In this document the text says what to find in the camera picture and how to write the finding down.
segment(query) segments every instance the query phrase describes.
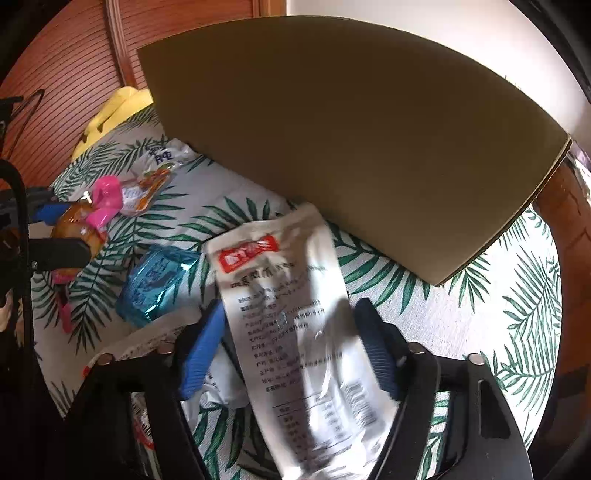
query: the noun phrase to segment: silver bolt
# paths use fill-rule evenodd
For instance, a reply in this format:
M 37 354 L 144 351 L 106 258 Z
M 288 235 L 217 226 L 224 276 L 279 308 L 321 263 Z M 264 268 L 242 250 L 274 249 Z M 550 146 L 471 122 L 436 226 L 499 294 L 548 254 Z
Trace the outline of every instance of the silver bolt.
M 474 365 L 484 365 L 484 359 L 482 358 L 482 355 L 479 353 L 471 353 L 470 355 L 468 355 L 468 360 L 470 361 L 470 363 L 473 363 Z
M 172 342 L 160 342 L 160 345 L 156 348 L 156 351 L 160 355 L 169 355 L 174 352 L 174 343 Z
M 109 365 L 115 360 L 115 357 L 111 353 L 103 353 L 96 359 L 97 365 Z
M 410 342 L 408 344 L 408 350 L 411 353 L 416 353 L 417 355 L 420 353 L 425 353 L 425 347 L 418 342 Z

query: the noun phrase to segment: brown cardboard panel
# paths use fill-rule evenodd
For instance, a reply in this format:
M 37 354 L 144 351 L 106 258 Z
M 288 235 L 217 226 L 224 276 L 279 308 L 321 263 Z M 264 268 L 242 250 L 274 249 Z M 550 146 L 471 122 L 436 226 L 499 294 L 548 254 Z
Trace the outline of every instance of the brown cardboard panel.
M 139 58 L 169 137 L 314 203 L 432 284 L 506 228 L 569 141 L 473 60 L 354 20 L 211 25 Z

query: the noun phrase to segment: table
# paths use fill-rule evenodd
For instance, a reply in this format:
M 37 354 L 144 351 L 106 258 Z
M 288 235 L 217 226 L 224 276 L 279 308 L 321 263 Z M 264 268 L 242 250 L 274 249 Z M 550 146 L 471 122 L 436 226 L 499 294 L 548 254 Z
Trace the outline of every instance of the table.
M 69 165 L 54 182 L 56 193 L 77 199 L 99 177 L 127 170 L 141 154 L 166 141 L 155 110 L 147 107 Z M 201 155 L 175 176 L 147 213 L 117 216 L 110 223 L 109 242 L 70 287 L 71 334 L 61 328 L 50 276 L 36 274 L 35 348 L 61 414 L 71 405 L 87 362 L 135 329 L 117 316 L 114 304 L 130 265 L 147 245 L 202 252 L 208 238 L 247 221 L 275 218 L 292 207 Z M 386 209 L 383 219 L 388 221 Z M 351 303 L 369 297 L 407 340 L 421 342 L 436 355 L 464 358 L 481 353 L 528 446 L 550 392 L 561 330 L 558 256 L 548 226 L 534 210 L 528 207 L 493 245 L 441 287 L 422 282 L 334 225 L 332 232 Z M 179 285 L 174 304 L 208 304 L 214 295 L 212 270 L 202 253 Z M 447 396 L 440 394 L 418 478 L 434 472 L 446 411 Z M 278 478 L 249 407 L 206 405 L 194 438 L 214 480 Z

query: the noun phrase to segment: black wire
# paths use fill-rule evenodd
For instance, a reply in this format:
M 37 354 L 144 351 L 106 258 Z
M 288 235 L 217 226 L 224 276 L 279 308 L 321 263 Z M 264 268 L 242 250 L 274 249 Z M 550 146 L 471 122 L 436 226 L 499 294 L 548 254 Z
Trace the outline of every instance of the black wire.
M 18 106 L 18 108 L 15 110 L 15 112 L 11 115 L 10 120 L 8 121 L 9 124 L 11 124 L 13 122 L 13 120 L 16 117 L 18 117 L 18 115 L 20 115 L 20 113 L 31 104 L 31 102 L 33 101 L 33 99 L 36 96 L 38 96 L 37 103 L 29 111 L 27 117 L 25 118 L 25 121 L 21 125 L 21 129 L 17 133 L 17 136 L 14 138 L 14 142 L 12 142 L 12 147 L 10 148 L 10 150 L 8 151 L 8 155 L 6 156 L 7 160 L 10 160 L 10 157 L 12 156 L 12 152 L 14 151 L 14 148 L 17 146 L 17 143 L 18 143 L 19 139 L 21 138 L 21 135 L 24 132 L 25 127 L 29 123 L 29 120 L 31 120 L 31 117 L 35 114 L 35 112 L 37 111 L 37 108 L 39 108 L 39 105 L 40 105 L 41 101 L 43 100 L 44 95 L 45 95 L 45 89 L 40 88 L 39 90 L 36 90 L 32 94 L 30 94 L 25 100 L 23 100 L 23 102 Z

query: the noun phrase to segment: red logo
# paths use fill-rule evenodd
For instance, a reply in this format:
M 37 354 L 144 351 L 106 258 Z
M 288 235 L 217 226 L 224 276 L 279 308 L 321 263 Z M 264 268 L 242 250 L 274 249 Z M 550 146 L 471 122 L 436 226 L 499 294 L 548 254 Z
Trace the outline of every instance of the red logo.
M 245 263 L 255 258 L 262 252 L 278 252 L 277 241 L 272 235 L 265 235 L 255 242 L 247 242 L 236 248 L 222 250 L 219 261 L 225 273 L 237 270 Z

